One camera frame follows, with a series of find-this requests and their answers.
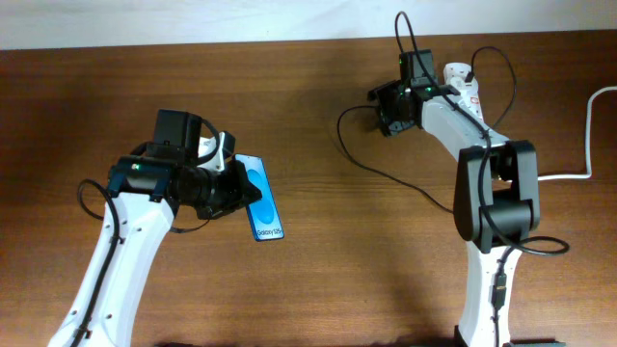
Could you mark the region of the blue Samsung Galaxy smartphone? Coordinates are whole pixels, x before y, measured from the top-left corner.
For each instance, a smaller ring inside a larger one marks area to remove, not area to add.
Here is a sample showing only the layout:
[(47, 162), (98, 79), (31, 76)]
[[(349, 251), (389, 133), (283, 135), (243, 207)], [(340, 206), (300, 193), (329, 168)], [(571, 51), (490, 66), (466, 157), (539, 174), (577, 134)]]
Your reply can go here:
[(282, 221), (276, 207), (264, 162), (260, 157), (235, 154), (245, 166), (249, 181), (259, 190), (261, 198), (247, 206), (247, 214), (255, 241), (274, 241), (284, 238)]

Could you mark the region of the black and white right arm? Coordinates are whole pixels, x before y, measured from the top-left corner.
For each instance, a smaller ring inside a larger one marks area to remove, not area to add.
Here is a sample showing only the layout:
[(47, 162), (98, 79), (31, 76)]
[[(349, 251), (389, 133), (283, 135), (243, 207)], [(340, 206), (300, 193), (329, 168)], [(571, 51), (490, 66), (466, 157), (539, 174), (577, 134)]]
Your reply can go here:
[(403, 52), (400, 78), (369, 92), (382, 133), (412, 127), (435, 137), (457, 162), (452, 213), (468, 255), (457, 346), (508, 346), (517, 263), (540, 221), (536, 151), (497, 133), (483, 118), (471, 66), (450, 63), (440, 83), (430, 50)]

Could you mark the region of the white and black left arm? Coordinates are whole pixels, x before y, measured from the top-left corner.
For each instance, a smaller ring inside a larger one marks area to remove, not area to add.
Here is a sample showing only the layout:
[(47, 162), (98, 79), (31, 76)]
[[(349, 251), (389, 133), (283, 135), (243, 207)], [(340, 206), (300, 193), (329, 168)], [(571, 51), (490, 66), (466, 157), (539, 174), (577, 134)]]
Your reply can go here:
[(234, 158), (235, 139), (188, 112), (159, 110), (151, 140), (121, 157), (105, 185), (85, 179), (105, 200), (100, 236), (52, 346), (127, 346), (157, 251), (180, 207), (208, 223), (262, 194)]

